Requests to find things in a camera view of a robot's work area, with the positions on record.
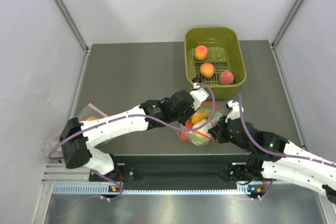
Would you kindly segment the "fake orange yellow mango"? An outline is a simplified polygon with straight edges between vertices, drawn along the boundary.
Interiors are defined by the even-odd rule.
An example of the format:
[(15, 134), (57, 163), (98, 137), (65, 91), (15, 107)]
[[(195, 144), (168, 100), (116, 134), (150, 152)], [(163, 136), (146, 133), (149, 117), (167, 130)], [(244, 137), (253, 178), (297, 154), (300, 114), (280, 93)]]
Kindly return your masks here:
[(192, 117), (191, 117), (191, 122), (195, 125), (198, 122), (202, 121), (202, 120), (207, 120), (208, 119), (208, 115), (204, 114), (204, 113), (195, 113)]

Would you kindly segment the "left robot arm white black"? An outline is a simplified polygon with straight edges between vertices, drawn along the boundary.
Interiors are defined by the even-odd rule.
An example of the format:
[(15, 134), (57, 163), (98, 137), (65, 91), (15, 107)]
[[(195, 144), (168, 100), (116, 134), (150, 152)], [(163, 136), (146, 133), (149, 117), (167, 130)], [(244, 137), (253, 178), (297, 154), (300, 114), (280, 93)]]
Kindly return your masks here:
[(107, 180), (114, 180), (119, 168), (113, 156), (97, 149), (97, 145), (132, 132), (169, 126), (175, 121), (184, 124), (205, 98), (207, 95), (201, 90), (182, 90), (170, 98), (148, 100), (114, 116), (82, 122), (73, 118), (60, 136), (65, 166), (67, 169), (86, 167)]

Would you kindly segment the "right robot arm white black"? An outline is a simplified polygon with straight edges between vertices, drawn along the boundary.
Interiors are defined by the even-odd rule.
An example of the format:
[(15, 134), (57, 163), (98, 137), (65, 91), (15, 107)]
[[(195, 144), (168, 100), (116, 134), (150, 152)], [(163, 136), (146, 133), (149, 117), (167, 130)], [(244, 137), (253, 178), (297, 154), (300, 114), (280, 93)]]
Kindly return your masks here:
[(222, 116), (208, 133), (218, 143), (232, 143), (249, 153), (248, 178), (282, 180), (313, 190), (335, 203), (335, 163), (300, 148), (276, 133), (261, 131), (241, 119)]

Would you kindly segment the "dark fake plum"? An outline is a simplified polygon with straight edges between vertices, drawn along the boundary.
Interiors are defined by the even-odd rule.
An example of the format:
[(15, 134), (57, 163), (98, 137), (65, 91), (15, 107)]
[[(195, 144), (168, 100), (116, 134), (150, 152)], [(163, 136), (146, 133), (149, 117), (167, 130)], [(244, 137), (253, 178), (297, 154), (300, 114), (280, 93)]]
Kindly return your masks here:
[(201, 80), (200, 77), (195, 77), (195, 78), (192, 79), (192, 82), (193, 83), (202, 83), (202, 80)]

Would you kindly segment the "fake peach middle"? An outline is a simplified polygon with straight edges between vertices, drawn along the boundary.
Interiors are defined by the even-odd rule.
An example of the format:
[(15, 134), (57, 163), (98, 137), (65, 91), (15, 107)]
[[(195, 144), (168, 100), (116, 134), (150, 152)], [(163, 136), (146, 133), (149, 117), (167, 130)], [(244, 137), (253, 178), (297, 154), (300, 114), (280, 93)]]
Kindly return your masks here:
[(215, 68), (212, 63), (206, 62), (200, 66), (199, 70), (204, 78), (210, 79), (214, 75)]

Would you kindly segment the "fake peach pink right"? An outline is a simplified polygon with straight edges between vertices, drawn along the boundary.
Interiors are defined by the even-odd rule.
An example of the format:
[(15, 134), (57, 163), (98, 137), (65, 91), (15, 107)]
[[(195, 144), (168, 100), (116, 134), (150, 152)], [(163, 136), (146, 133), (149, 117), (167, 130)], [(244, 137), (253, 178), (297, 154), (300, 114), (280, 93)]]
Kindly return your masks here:
[(225, 70), (220, 74), (219, 81), (222, 85), (230, 85), (234, 82), (234, 75), (229, 70)]

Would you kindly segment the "fake peach back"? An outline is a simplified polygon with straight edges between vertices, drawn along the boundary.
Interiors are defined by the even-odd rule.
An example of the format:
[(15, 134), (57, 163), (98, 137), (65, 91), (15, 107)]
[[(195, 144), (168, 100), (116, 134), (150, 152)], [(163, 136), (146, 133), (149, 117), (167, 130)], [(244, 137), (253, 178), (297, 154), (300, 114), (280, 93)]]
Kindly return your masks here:
[(199, 61), (206, 59), (208, 54), (208, 48), (204, 45), (199, 45), (194, 50), (194, 58)]

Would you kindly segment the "olive green plastic basin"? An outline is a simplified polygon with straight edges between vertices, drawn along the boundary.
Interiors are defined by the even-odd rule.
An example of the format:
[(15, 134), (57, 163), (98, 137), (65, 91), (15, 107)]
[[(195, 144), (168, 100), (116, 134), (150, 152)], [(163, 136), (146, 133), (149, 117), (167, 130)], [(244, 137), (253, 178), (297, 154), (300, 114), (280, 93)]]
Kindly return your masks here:
[[(196, 47), (201, 45), (208, 49), (204, 61), (199, 61), (194, 56)], [(246, 80), (238, 36), (231, 28), (196, 27), (190, 29), (184, 37), (184, 55), (186, 78), (190, 88), (193, 86), (192, 80), (198, 77), (211, 87), (216, 99), (233, 98)], [(214, 74), (211, 78), (206, 78), (201, 74), (201, 65), (204, 63), (211, 63), (214, 66)], [(220, 75), (225, 70), (230, 71), (234, 76), (233, 83), (230, 85), (220, 83)]]

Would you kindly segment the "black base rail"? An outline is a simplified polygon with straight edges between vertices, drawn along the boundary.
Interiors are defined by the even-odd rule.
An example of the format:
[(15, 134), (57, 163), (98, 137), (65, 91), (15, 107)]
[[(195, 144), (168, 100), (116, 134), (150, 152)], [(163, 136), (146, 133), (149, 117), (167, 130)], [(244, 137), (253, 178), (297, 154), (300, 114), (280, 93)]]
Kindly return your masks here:
[(90, 182), (122, 183), (124, 189), (233, 189), (246, 182), (262, 182), (262, 177), (246, 173), (243, 155), (120, 155), (116, 170)]

